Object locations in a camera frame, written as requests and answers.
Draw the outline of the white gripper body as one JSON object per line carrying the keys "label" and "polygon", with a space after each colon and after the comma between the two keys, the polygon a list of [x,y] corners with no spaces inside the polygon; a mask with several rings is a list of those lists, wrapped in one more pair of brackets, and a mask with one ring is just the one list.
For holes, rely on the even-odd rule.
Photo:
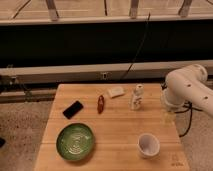
{"label": "white gripper body", "polygon": [[167,111],[177,111],[183,106],[184,100],[178,97],[170,89],[164,89],[161,94],[161,103]]}

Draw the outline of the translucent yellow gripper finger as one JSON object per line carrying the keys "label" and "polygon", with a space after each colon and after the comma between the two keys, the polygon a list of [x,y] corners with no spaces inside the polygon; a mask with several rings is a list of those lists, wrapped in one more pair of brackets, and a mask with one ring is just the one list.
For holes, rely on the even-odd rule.
{"label": "translucent yellow gripper finger", "polygon": [[166,111],[164,113],[164,123],[170,124],[175,120],[175,113]]}

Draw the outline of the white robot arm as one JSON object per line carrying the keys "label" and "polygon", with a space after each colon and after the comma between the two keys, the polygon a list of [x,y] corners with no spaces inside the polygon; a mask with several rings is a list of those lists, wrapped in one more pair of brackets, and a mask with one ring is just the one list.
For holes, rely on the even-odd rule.
{"label": "white robot arm", "polygon": [[199,64],[188,65],[166,75],[166,88],[161,94],[165,123],[174,121],[177,110],[186,101],[199,107],[213,119],[213,90],[205,85],[207,78],[207,70]]}

